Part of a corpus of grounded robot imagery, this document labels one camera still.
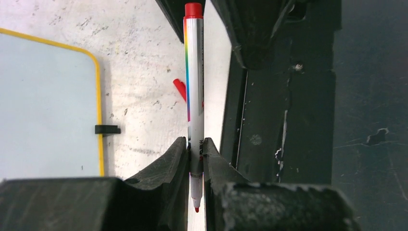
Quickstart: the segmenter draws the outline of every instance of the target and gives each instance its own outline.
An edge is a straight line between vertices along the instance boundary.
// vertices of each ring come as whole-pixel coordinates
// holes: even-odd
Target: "black clip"
[[[120,128],[117,125],[95,125],[95,134],[102,134],[103,136],[120,134]]]

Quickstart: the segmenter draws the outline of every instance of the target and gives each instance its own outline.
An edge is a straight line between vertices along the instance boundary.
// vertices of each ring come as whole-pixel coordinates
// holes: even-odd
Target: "white table surface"
[[[154,0],[2,0],[0,27],[84,48],[101,64],[102,114],[122,134],[105,138],[106,174],[122,179],[187,136],[184,48]],[[219,147],[230,43],[211,1],[204,14],[205,136]],[[204,204],[189,207],[189,230],[204,230]]]

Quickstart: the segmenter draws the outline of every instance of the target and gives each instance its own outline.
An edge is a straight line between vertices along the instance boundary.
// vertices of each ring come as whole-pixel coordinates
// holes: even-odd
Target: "yellow border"
[[[96,75],[96,109],[97,109],[97,124],[100,125],[102,124],[102,107],[101,107],[101,71],[99,68],[99,63],[98,60],[91,54],[89,51],[84,50],[79,47],[73,47],[70,45],[62,44],[59,42],[54,42],[51,40],[46,40],[43,38],[38,38],[35,36],[31,35],[26,35],[22,33],[18,33],[12,30],[7,30],[4,28],[0,28],[0,33],[6,34],[6,35],[11,35],[15,37],[19,37],[22,39],[27,39],[35,42],[40,42],[40,43],[45,43],[48,45],[56,46],[56,47],[61,47],[64,49],[72,50],[72,51],[77,51],[86,54],[89,56],[93,63],[95,64],[95,75]],[[103,139],[102,139],[102,134],[98,134],[98,148],[99,148],[99,168],[100,168],[100,175],[103,177],[105,175],[104,171],[104,166],[103,166]]]

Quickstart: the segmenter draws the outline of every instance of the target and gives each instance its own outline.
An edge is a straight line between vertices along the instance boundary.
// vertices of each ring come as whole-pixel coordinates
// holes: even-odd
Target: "dry erase marker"
[[[184,17],[186,52],[187,115],[191,155],[191,197],[198,212],[203,196],[204,144],[204,31],[203,10],[199,3],[187,3]]]

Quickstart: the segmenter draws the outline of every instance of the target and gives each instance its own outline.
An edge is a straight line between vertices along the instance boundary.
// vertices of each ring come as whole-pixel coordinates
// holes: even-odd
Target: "red cap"
[[[187,102],[186,96],[186,85],[180,81],[180,79],[176,78],[173,80],[174,86],[176,86],[177,90],[179,90],[180,95],[183,97],[184,101]]]
[[[185,10],[186,16],[184,18],[203,18],[203,8],[199,3],[187,3],[185,5]]]

